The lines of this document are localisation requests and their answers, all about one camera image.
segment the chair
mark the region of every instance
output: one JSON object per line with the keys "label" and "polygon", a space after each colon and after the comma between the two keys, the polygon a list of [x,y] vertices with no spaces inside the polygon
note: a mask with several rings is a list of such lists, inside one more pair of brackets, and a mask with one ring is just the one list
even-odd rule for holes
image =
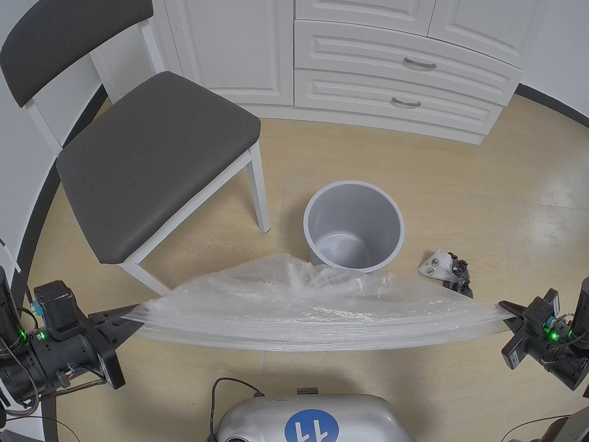
{"label": "chair", "polygon": [[[65,194],[101,263],[119,264],[159,294],[140,262],[226,181],[247,167],[258,225],[270,229],[260,120],[164,70],[151,0],[40,0],[0,51],[11,93],[57,157]],[[138,24],[156,72],[62,148],[33,96],[122,30]]]}

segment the clear plastic bag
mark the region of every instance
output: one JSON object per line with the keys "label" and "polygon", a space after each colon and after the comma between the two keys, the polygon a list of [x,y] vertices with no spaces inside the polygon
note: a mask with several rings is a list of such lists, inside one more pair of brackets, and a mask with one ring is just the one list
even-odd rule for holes
{"label": "clear plastic bag", "polygon": [[418,277],[278,254],[196,277],[126,316],[138,335],[241,350],[418,347],[507,330],[512,314]]}

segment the wooden floor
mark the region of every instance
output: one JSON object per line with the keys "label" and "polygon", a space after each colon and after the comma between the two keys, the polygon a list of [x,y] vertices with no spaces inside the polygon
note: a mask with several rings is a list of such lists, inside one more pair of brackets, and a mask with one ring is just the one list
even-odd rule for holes
{"label": "wooden floor", "polygon": [[[271,231],[258,230],[241,172],[189,217],[143,265],[169,286],[276,252],[307,258],[306,203],[342,179],[390,194],[405,243],[386,271],[415,273],[438,248],[469,263],[476,300],[527,304],[553,286],[573,312],[589,275],[589,129],[515,96],[481,146],[379,129],[263,120],[261,155]],[[85,313],[154,294],[117,266],[100,265],[60,188],[40,237],[31,285],[62,279]],[[510,334],[409,350],[281,354],[158,343],[132,337],[118,350],[127,385],[58,399],[58,418],[82,442],[202,441],[215,379],[245,379],[266,395],[297,387],[370,393],[397,408],[418,441],[498,442],[530,419],[584,407],[531,358],[510,371]],[[217,414],[251,397],[225,382]],[[512,433],[540,437],[549,422]],[[60,441],[72,435],[62,427]]]}

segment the gray cushioned seat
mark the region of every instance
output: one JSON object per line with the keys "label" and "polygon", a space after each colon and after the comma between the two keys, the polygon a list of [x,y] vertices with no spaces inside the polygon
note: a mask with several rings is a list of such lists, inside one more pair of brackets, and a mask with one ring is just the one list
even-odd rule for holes
{"label": "gray cushioned seat", "polygon": [[57,169],[101,263],[122,263],[260,137],[260,120],[161,72],[60,153]]}

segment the metal handle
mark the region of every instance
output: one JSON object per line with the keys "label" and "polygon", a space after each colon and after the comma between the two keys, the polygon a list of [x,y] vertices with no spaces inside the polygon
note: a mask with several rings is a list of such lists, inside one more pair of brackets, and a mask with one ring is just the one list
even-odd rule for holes
{"label": "metal handle", "polygon": [[396,99],[393,97],[391,103],[397,103],[399,105],[405,105],[406,107],[421,107],[421,102],[418,101],[417,103],[410,103],[408,101],[402,101],[400,99]]}
{"label": "metal handle", "polygon": [[435,69],[436,67],[438,67],[435,64],[418,63],[417,61],[412,61],[408,57],[406,57],[405,59],[403,59],[403,61],[405,61],[408,64],[418,65],[420,67],[425,67],[426,69]]}

